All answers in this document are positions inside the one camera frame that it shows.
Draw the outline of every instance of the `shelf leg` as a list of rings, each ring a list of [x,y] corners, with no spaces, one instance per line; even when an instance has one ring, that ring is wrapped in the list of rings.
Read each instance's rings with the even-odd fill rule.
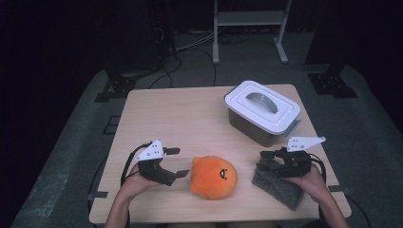
[[[281,19],[281,26],[279,28],[278,37],[275,38],[276,49],[278,50],[278,55],[283,64],[288,64],[288,58],[285,54],[284,48],[282,47],[282,38],[284,36],[285,27],[287,25],[288,15],[290,14],[292,0],[287,1],[287,6],[285,7],[284,14]]]
[[[214,40],[213,40],[213,64],[220,62],[219,53],[219,10],[218,0],[214,0]]]

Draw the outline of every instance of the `metal rack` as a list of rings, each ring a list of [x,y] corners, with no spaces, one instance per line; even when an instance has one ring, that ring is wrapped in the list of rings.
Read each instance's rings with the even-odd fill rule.
[[[220,62],[219,27],[280,25],[278,37],[274,38],[274,42],[281,62],[287,64],[288,58],[281,41],[287,24],[291,2],[292,0],[287,0],[285,10],[219,12],[218,0],[214,0],[213,63],[217,64]]]

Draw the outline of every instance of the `stuffed toy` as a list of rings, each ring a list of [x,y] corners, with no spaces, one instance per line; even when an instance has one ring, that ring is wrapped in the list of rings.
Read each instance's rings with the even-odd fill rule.
[[[216,156],[193,159],[191,192],[208,200],[219,200],[228,197],[237,182],[237,170],[230,162]]]

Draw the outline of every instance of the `gray carpet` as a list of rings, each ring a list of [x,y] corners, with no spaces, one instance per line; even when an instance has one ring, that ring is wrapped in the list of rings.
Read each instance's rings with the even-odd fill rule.
[[[236,86],[244,80],[261,84],[292,84],[310,115],[339,182],[352,191],[352,197],[365,210],[373,227],[400,227],[403,204],[403,137],[388,117],[365,79],[349,66],[341,77],[358,98],[335,99],[317,95],[308,73],[322,72],[327,66],[306,66],[304,61],[313,33],[290,33],[284,36],[289,64],[283,65],[273,44],[274,34],[241,36],[245,42],[220,46],[221,62],[216,65],[216,86]],[[181,47],[200,39],[195,35],[177,35]],[[174,87],[212,86],[215,69],[209,57],[211,43],[179,53],[182,64],[171,73]],[[179,62],[166,61],[166,70]],[[163,70],[144,77],[136,89],[149,88]],[[93,177],[108,154],[113,135],[104,134],[112,115],[120,115],[125,99],[94,103],[107,82],[104,71],[94,76],[32,188],[12,227],[92,227],[88,221],[87,193]],[[170,87],[167,77],[152,88]],[[95,177],[96,190],[103,168]],[[365,218],[351,203],[351,227],[367,227]],[[283,228],[301,227],[307,220],[279,221]],[[135,227],[153,227],[136,225]]]

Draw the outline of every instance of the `human hand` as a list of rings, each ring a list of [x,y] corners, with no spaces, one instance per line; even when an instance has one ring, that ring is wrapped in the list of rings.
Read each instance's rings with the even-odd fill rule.
[[[125,179],[125,183],[122,185],[118,192],[117,197],[133,200],[134,197],[143,193],[150,187],[160,185],[160,183],[147,180],[139,172],[139,166],[136,163],[130,170],[129,175]]]
[[[314,164],[311,166],[311,171],[305,176],[300,178],[287,178],[286,180],[297,184],[317,203],[325,201],[331,196],[317,166]]]

